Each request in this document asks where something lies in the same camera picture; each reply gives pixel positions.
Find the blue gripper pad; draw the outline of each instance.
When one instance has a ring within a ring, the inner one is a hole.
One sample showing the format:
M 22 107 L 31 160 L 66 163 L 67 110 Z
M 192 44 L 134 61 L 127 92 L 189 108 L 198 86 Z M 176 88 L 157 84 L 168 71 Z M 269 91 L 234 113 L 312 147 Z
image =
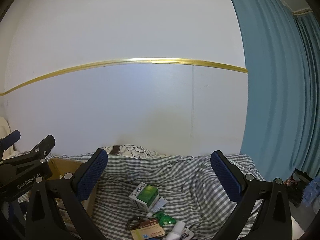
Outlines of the blue gripper pad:
M 227 193 L 229 199 L 233 202 L 239 203 L 242 196 L 242 188 L 238 180 L 235 178 L 231 170 L 227 167 L 222 158 L 218 155 L 217 151 L 211 154 L 210 158 L 211 167 L 217 175 L 223 189 Z
M 84 174 L 76 184 L 76 197 L 79 201 L 87 200 L 90 196 L 94 186 L 108 164 L 108 154 L 105 150 L 98 149 L 94 155 L 82 165 L 85 164 L 88 164 L 89 167 L 86 167 Z
M 0 147 L 2 148 L 2 150 L 5 151 L 9 149 L 12 145 L 14 145 L 17 141 L 19 141 L 20 137 L 20 132 L 18 130 L 15 130 L 6 137 L 2 138 L 2 140 L 0 140 Z

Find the green packet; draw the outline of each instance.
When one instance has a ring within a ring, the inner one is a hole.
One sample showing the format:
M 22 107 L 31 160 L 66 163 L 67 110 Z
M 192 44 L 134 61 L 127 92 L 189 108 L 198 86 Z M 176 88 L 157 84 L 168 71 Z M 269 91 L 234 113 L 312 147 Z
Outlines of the green packet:
M 153 214 L 153 217 L 159 221 L 159 224 L 162 227 L 165 225 L 176 223 L 176 220 L 165 213 L 164 210 L 160 210 L 157 213 Z

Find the green box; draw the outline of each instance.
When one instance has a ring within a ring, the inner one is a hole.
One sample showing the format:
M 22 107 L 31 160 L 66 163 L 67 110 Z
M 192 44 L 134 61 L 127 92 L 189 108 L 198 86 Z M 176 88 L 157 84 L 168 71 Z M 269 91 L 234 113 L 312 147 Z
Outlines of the green box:
M 145 212 L 149 212 L 159 197 L 159 192 L 156 187 L 143 182 L 129 195 L 131 202 Z

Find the metal screw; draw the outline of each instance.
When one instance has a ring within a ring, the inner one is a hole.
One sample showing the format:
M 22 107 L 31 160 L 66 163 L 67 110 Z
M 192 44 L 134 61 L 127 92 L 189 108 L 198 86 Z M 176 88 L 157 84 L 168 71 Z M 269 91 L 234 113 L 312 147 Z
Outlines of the metal screw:
M 254 180 L 254 176 L 253 176 L 252 174 L 247 174 L 247 175 L 245 176 L 245 178 L 246 178 L 248 181 Z
M 65 179 L 71 179 L 72 176 L 73 176 L 72 173 L 68 172 L 68 173 L 66 173 L 66 174 L 64 175 L 64 178 L 65 178 Z
M 275 181 L 276 181 L 276 184 L 279 184 L 279 185 L 283 183 L 282 179 L 280 178 L 276 178 Z
M 41 176 L 36 178 L 36 183 L 40 183 L 41 181 L 42 181 L 42 177 Z

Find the cardboard box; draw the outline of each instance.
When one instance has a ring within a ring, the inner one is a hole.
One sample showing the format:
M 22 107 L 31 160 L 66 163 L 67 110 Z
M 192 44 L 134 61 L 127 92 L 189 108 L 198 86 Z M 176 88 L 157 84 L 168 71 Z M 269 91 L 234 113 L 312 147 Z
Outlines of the cardboard box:
M 145 221 L 140 225 L 140 228 L 130 231 L 133 240 L 145 240 L 152 237 L 163 236 L 165 234 L 163 228 L 156 219 Z
M 51 160 L 48 161 L 49 167 L 52 171 L 52 176 L 48 180 L 61 179 L 64 176 L 64 174 L 66 174 L 68 172 L 74 173 L 82 163 L 83 162 L 79 162 L 79 161 L 65 160 L 65 159 L 60 159 L 60 158 L 52 158 Z M 96 194 L 97 194 L 97 185 L 93 188 L 89 198 L 87 200 L 81 202 L 82 206 L 86 210 L 89 217 L 92 217 Z M 62 199 L 56 198 L 56 201 L 57 201 L 57 205 L 59 207 L 60 214 L 63 218 L 63 221 L 65 222 L 65 224 L 67 226 L 67 229 L 69 231 L 76 233 L 77 231 L 71 222 L 71 219 L 65 209 L 65 206 L 62 202 Z
M 159 200 L 158 189 L 146 183 L 140 183 L 129 195 L 130 201 L 140 210 L 149 212 L 153 205 Z

